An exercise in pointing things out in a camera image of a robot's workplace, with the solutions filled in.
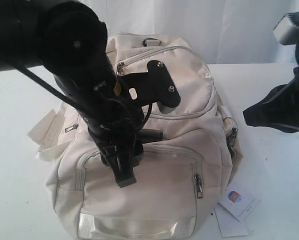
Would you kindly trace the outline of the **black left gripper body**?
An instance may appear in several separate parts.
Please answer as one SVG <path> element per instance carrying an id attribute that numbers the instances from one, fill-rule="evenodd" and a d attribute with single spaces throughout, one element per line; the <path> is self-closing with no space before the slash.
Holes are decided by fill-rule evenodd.
<path id="1" fill-rule="evenodd" d="M 88 104 L 86 123 L 105 165 L 139 165 L 144 152 L 139 132 L 145 124 L 133 104 Z"/>

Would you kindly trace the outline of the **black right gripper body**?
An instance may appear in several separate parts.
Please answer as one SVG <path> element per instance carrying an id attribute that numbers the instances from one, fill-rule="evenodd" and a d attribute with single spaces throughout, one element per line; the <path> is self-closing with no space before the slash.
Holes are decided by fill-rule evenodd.
<path id="1" fill-rule="evenodd" d="M 299 67 L 293 74 L 289 83 L 273 88 L 261 104 L 264 125 L 285 133 L 299 132 Z"/>

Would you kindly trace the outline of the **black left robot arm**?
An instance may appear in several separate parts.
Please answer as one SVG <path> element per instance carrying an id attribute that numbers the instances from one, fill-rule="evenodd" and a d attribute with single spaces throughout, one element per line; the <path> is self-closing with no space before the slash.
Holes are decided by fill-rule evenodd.
<path id="1" fill-rule="evenodd" d="M 17 70 L 74 107 L 121 188 L 136 182 L 144 114 L 106 54 L 108 30 L 78 0 L 0 0 L 0 72 Z"/>

